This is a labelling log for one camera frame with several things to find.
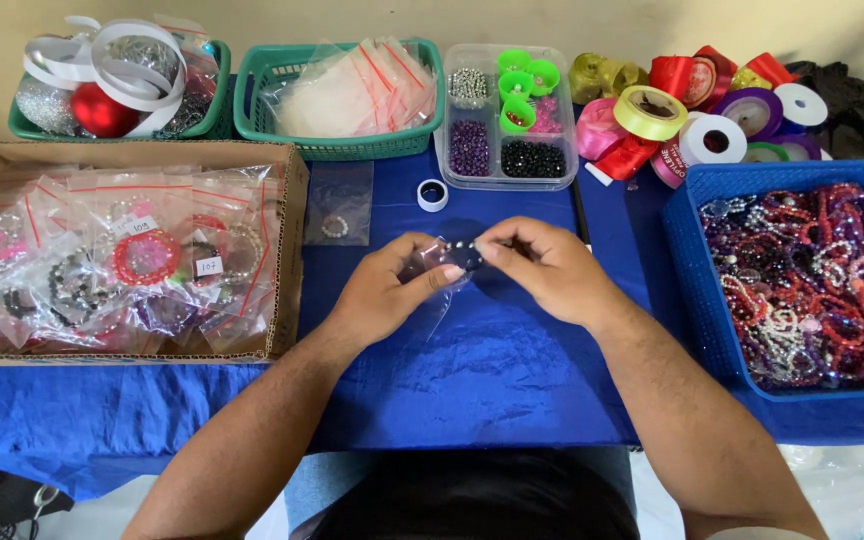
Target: table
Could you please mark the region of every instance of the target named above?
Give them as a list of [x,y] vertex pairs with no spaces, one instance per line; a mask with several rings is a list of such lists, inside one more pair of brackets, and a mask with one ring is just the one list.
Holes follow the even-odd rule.
[[[307,246],[299,333],[329,312],[355,265],[404,231],[471,240],[513,215],[574,231],[570,190],[450,190],[421,211],[420,181],[438,178],[434,152],[375,163],[369,247]],[[691,329],[659,210],[671,194],[651,170],[638,190],[608,188],[580,168],[592,249],[618,286],[690,349]],[[427,337],[420,312],[356,359],[335,389],[311,451],[631,444],[635,431],[601,352],[581,328],[542,312],[494,269],[476,272]],[[158,474],[261,365],[0,368],[0,469],[99,497]],[[780,442],[864,443],[864,400],[777,403],[736,397]]]

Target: person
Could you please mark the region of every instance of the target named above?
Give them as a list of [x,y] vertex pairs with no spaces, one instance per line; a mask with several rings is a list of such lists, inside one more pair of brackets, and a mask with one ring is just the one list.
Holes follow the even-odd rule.
[[[400,283],[405,261],[431,240],[409,232],[363,258],[325,320],[181,448],[122,537],[242,538],[285,488],[291,538],[639,538],[624,447],[303,459],[356,356],[463,274],[442,265]],[[515,217],[475,246],[546,312],[598,342],[689,540],[828,540],[768,432],[575,235]]]

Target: finger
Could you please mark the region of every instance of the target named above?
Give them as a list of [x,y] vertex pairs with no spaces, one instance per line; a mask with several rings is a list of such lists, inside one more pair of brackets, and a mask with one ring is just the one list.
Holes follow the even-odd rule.
[[418,249],[425,248],[435,242],[435,237],[423,232],[406,232],[390,241],[382,249],[373,254],[373,258],[382,267],[398,274],[405,267],[406,260]]
[[482,259],[504,272],[525,290],[535,292],[542,279],[540,264],[525,258],[511,248],[494,242],[480,244],[476,240],[475,247],[482,254]]
[[556,231],[545,221],[539,221],[531,217],[510,217],[509,219],[496,223],[475,239],[475,244],[488,244],[502,240],[518,240],[528,245],[532,251],[541,256],[550,245],[546,238]]
[[405,283],[396,294],[401,295],[409,308],[414,310],[432,293],[455,282],[465,273],[465,270],[454,264],[442,264]]

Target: blue plastic basket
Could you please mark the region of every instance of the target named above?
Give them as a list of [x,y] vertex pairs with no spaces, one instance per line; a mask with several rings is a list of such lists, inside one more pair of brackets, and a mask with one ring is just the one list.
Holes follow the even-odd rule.
[[775,402],[864,396],[862,389],[763,390],[752,381],[697,210],[716,199],[772,190],[806,191],[840,182],[856,183],[864,189],[864,160],[696,165],[689,167],[685,183],[662,209],[678,282],[698,338],[699,361],[723,387],[751,387]]

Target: forearm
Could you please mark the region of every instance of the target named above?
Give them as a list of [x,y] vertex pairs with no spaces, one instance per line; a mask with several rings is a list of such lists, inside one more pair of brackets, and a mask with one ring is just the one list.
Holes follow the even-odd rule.
[[318,328],[209,420],[152,486],[123,538],[242,534],[299,465],[359,350]]
[[588,325],[655,474],[683,511],[814,519],[762,424],[618,289]]

